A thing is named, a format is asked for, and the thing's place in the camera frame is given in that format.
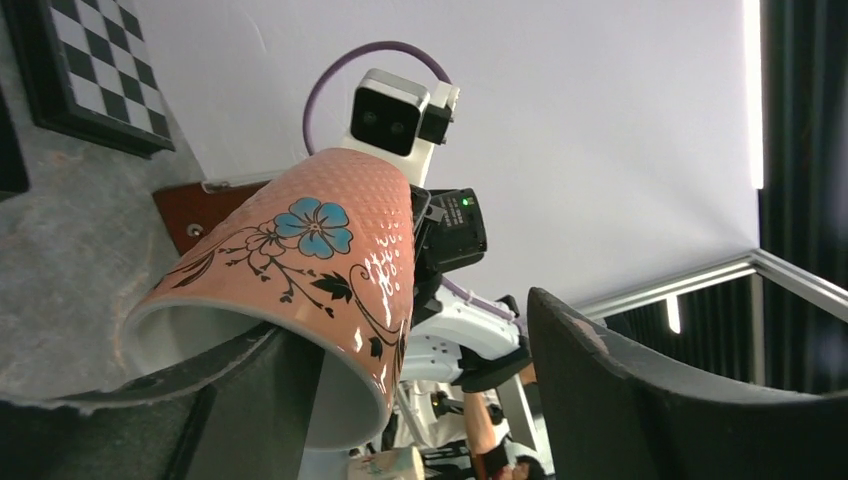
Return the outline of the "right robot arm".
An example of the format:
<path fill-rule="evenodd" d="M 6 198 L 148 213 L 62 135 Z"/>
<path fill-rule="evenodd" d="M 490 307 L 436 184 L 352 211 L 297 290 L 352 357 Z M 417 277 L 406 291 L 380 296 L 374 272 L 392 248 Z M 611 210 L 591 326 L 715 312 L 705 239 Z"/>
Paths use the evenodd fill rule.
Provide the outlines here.
<path fill-rule="evenodd" d="M 515 323 L 515 299 L 485 300 L 445 278 L 480 261 L 487 249 L 479 204 L 470 189 L 411 189 L 415 290 L 401 383 L 431 380 L 465 392 L 494 389 L 530 363 Z"/>

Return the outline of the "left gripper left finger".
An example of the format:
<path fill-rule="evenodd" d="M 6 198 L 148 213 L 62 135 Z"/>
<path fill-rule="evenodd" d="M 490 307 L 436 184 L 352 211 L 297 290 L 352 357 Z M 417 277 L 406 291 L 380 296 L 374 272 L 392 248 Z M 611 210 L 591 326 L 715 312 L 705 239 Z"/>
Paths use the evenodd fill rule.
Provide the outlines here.
<path fill-rule="evenodd" d="M 323 350 L 268 324 L 111 392 L 1 398 L 5 479 L 293 479 Z"/>

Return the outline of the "salmon floral mug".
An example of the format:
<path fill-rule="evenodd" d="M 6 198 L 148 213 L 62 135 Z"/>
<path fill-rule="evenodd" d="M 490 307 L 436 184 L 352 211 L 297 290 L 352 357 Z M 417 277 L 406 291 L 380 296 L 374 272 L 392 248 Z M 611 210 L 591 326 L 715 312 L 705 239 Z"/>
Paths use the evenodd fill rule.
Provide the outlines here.
<path fill-rule="evenodd" d="M 325 354 L 306 445 L 348 450 L 386 426 L 413 310 L 411 188 L 387 161 L 323 150 L 202 238 L 128 315 L 124 358 L 149 374 L 262 322 Z"/>

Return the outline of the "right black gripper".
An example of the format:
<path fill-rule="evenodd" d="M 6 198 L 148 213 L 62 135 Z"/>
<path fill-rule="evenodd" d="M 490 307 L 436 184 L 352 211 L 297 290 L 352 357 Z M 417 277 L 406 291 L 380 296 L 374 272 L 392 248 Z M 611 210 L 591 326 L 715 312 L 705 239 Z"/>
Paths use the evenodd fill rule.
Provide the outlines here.
<path fill-rule="evenodd" d="M 488 241 L 473 189 L 411 188 L 415 234 L 411 325 L 435 315 L 436 292 L 445 273 L 479 262 Z"/>

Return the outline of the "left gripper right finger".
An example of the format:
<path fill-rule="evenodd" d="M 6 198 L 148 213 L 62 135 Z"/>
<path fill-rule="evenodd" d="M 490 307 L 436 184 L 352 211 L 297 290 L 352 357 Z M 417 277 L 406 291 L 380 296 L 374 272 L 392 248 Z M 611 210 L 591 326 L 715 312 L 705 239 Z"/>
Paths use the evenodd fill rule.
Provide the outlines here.
<path fill-rule="evenodd" d="M 843 479 L 847 398 L 722 377 L 534 287 L 526 318 L 560 479 Z"/>

